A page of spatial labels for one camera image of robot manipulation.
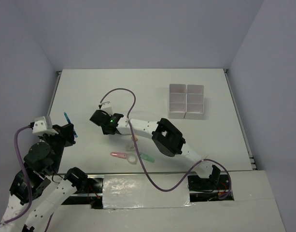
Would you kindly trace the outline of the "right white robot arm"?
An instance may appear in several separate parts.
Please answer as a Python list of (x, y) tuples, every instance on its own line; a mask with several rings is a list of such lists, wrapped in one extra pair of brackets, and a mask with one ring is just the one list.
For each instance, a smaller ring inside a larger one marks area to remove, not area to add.
[(104, 135), (135, 135), (151, 139), (161, 154), (170, 158), (177, 156), (187, 168), (194, 166), (192, 171), (203, 178), (206, 188), (214, 189), (220, 184), (221, 170), (194, 151), (183, 138), (182, 132), (168, 119), (143, 121), (118, 113), (110, 115), (98, 109), (90, 121), (101, 127)]

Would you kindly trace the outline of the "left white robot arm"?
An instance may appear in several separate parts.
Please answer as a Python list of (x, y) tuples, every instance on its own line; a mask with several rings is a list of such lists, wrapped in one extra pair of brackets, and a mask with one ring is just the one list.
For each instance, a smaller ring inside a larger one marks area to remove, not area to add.
[[(38, 232), (49, 225), (54, 212), (67, 198), (87, 189), (87, 174), (73, 167), (46, 198), (41, 198), (52, 184), (49, 177), (58, 173), (64, 149), (75, 144), (73, 128), (71, 123), (47, 126), (38, 121), (16, 131), (14, 148), (21, 170), (11, 184), (8, 204), (0, 221), (0, 232)], [(18, 136), (26, 129), (32, 129), (40, 141), (22, 157)]]

